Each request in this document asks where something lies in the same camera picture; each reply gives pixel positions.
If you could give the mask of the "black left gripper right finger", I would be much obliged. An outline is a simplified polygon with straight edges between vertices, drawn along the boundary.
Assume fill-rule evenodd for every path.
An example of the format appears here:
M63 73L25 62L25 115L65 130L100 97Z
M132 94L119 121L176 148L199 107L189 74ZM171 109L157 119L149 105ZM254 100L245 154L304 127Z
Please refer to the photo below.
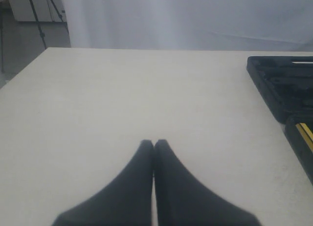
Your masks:
M224 200L198 181L169 143L155 144L155 191L160 226L259 226L256 216Z

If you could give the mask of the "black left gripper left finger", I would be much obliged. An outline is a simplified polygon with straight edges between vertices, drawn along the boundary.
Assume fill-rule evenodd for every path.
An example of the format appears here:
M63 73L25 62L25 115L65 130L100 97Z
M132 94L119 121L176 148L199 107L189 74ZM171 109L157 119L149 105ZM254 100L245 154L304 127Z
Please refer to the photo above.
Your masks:
M154 146L143 140L133 158L100 192L61 213L55 226L150 226Z

